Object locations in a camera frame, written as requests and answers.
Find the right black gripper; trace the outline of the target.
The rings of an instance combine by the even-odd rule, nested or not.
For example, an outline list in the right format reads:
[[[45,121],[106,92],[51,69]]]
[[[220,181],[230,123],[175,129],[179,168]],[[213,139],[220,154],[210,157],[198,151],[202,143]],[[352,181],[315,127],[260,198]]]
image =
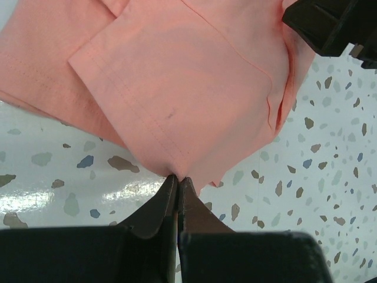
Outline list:
[[[296,1],[282,21],[322,57],[350,55],[366,70],[376,69],[376,1]]]

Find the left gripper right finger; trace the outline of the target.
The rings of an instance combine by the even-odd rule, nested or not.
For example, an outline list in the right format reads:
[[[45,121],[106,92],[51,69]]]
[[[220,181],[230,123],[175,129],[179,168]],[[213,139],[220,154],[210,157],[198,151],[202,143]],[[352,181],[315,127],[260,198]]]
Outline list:
[[[178,250],[183,282],[332,282],[323,252],[308,233],[235,232],[179,184]]]

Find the salmon pink t shirt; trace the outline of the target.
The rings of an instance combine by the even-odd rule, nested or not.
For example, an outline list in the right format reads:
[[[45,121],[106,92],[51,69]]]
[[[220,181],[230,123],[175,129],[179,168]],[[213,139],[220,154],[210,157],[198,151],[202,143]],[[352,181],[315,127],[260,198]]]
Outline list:
[[[279,134],[314,52],[292,1],[19,1],[1,100],[126,147],[148,170],[218,185]]]

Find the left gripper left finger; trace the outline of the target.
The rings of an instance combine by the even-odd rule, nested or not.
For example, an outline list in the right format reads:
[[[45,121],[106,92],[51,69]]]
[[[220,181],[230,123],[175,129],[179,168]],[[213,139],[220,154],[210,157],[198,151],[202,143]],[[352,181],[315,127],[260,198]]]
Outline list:
[[[2,282],[173,282],[178,180],[111,226],[1,230]]]

